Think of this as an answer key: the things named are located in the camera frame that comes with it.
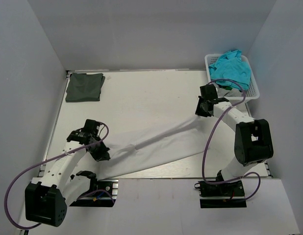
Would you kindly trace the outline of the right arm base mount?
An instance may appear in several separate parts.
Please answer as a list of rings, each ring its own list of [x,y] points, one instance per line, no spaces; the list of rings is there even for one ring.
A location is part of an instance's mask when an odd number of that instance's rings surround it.
[[[245,191],[241,180],[210,185],[198,181],[194,188],[200,192],[201,209],[246,208]]]

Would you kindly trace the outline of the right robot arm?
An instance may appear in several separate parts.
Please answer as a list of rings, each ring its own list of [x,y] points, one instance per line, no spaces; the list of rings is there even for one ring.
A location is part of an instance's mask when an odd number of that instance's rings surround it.
[[[202,177],[205,183],[216,185],[221,195],[228,195],[234,189],[233,182],[249,175],[248,171],[259,163],[272,158],[274,148],[270,126],[265,119],[254,119],[244,115],[236,104],[224,97],[219,98],[216,87],[207,84],[200,87],[201,96],[195,114],[200,117],[215,117],[217,121],[206,142],[202,159]],[[234,158],[219,171],[221,180],[208,181],[205,177],[205,161],[213,134],[220,122],[235,132]]]

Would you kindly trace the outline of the white t-shirt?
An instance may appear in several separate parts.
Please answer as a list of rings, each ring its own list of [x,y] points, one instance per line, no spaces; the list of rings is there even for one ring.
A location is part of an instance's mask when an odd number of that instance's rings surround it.
[[[181,160],[204,150],[207,119],[192,116],[180,122],[109,135],[104,141],[110,160],[95,167],[99,180]]]

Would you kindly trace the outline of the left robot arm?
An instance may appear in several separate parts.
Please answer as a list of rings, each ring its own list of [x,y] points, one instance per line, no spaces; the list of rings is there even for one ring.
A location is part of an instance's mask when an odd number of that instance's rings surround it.
[[[58,227],[68,207],[81,196],[98,191],[97,176],[88,170],[74,173],[78,162],[90,154],[96,161],[108,161],[109,148],[100,138],[102,122],[88,119],[80,129],[73,130],[66,139],[62,157],[36,183],[25,189],[25,217],[39,224]]]

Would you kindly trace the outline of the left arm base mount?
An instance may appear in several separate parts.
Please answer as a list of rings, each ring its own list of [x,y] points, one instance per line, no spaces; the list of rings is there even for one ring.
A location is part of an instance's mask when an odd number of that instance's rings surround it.
[[[70,207],[111,208],[117,199],[118,180],[98,180],[95,173],[91,171],[79,171],[74,176],[82,176],[90,180],[89,189],[84,192]]]

